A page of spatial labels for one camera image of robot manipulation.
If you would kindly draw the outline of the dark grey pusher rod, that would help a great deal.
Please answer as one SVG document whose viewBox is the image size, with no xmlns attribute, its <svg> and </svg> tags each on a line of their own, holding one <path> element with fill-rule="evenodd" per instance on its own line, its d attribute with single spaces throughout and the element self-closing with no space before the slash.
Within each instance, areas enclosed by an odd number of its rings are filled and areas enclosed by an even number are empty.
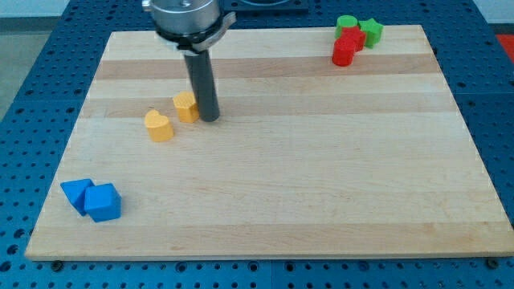
<svg viewBox="0 0 514 289">
<path fill-rule="evenodd" d="M 185 62 L 200 118 L 205 122 L 216 121 L 220 110 L 209 51 L 186 55 Z"/>
</svg>

